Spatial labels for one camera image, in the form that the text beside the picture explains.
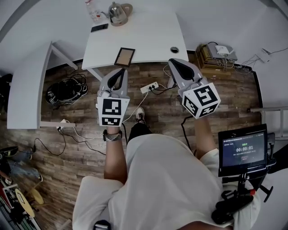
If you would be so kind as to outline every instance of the hand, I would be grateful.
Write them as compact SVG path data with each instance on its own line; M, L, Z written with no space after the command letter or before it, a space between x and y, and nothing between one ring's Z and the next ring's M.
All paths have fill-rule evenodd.
M120 127L117 127L117 126L108 126L107 127L107 133L108 134L116 134L116 133L119 133L120 131Z

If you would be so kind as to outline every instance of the ladder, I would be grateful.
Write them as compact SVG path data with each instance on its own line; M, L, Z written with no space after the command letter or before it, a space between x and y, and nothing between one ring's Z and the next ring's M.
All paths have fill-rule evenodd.
M288 106L283 107L269 107L269 108L250 108L247 112L260 112L261 113L261 123L266 124L266 112L268 111L280 111L280 133L279 137L275 137L275 141L287 141L288 136L284 136L283 125L284 125L284 111L288 110Z

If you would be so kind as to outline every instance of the white desk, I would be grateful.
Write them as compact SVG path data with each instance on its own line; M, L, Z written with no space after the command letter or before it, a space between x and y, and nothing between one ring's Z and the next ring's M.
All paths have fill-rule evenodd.
M167 62L170 58L188 61L182 32L174 12L133 12L128 23L90 33L82 69L101 81L97 67L114 65L121 47L135 49L131 63ZM172 53L177 47L178 53Z
M7 128L37 129L40 126L75 127L75 123L41 121L41 100L46 68L51 52L75 70L78 66L51 42L25 57L13 73L7 114Z

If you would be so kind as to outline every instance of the handle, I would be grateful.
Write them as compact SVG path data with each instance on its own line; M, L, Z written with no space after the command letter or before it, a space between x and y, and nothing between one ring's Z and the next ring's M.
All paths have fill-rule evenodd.
M127 17L132 13L133 6L131 4L129 4L129 3L121 4L121 7L125 11Z

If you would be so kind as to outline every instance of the wooden floor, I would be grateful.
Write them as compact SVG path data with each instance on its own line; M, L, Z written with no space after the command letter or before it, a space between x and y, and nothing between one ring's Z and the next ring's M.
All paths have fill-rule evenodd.
M126 112L128 117L143 99L140 88L157 81L167 85L168 77L163 73L164 63L140 63L132 64L129 69L128 96L130 104ZM100 70L107 74L115 69L115 66L103 67ZM43 96L47 88L55 81L64 79L71 74L73 69L61 67L47 71L43 89ZM53 110L43 97L42 120L61 121L68 119L76 123L76 130L85 137L98 136L103 127L98 125L98 115L95 108L99 81L89 72L81 69L74 72L85 74L88 81L89 92L74 105L63 106L59 110ZM242 75L234 72L230 77L208 78L221 98L221 104L217 111L209 116L212 132L217 142L219 131L242 128L260 124L260 116L255 113L246 113L247 108L258 107L257 89L253 74ZM147 124L153 133L162 133L175 137L185 143L181 122L190 114L176 99L177 89L166 91L157 96L149 93L142 104L145 109ZM126 125L127 135L134 124L133 116ZM191 147L195 147L194 120L185 123L185 130ZM64 132L75 135L72 128L65 128ZM0 147L19 146L20 150L26 150L33 146L34 139L39 138L55 154L61 153L64 148L63 137L56 128L40 128L38 130L7 130L6 115L0 116ZM33 155L31 163L39 169L44 181L38 187L45 202L52 202L40 208L36 218L41 227L55 229L61 226L67 219L72 219L74 204L76 201L81 179L85 176L103 177L105 156L93 152L84 143L76 143L71 137L65 137L66 149L60 156L48 153L36 140L37 151ZM105 152L105 142L102 137L89 141L94 149ZM22 190L31 188L36 181L29 178L16 178Z

